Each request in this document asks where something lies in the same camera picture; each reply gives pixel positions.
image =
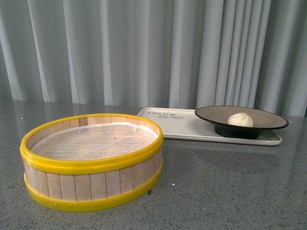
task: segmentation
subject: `gray countertop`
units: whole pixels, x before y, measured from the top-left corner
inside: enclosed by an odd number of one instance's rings
[[[307,229],[307,119],[287,117],[278,146],[164,140],[151,194],[119,207],[61,212],[27,193],[19,146],[46,122],[119,106],[0,101],[0,229]]]

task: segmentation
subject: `white bun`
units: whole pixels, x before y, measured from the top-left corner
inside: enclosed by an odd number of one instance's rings
[[[238,113],[229,117],[228,124],[233,126],[253,127],[254,122],[246,113]]]

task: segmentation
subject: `bamboo steamer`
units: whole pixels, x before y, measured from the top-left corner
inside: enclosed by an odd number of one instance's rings
[[[148,128],[156,139],[133,152],[94,160],[54,159],[31,151],[38,142],[66,129],[121,122]],[[156,123],[132,115],[92,114],[52,121],[27,133],[21,142],[24,181],[29,195],[49,208],[87,212],[119,206],[143,195],[158,181],[162,142]]]

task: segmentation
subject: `bamboo slat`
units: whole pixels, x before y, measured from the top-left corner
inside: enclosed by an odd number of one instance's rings
[[[60,174],[61,192],[63,200],[77,200],[74,175]]]
[[[119,170],[106,172],[106,195],[107,197],[120,194],[120,174]]]
[[[91,180],[90,174],[75,175],[77,200],[91,200]]]
[[[106,173],[93,173],[91,177],[92,199],[106,198]]]

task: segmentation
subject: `white curtain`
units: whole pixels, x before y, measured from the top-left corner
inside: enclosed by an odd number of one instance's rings
[[[304,116],[305,0],[1,0],[0,99]]]

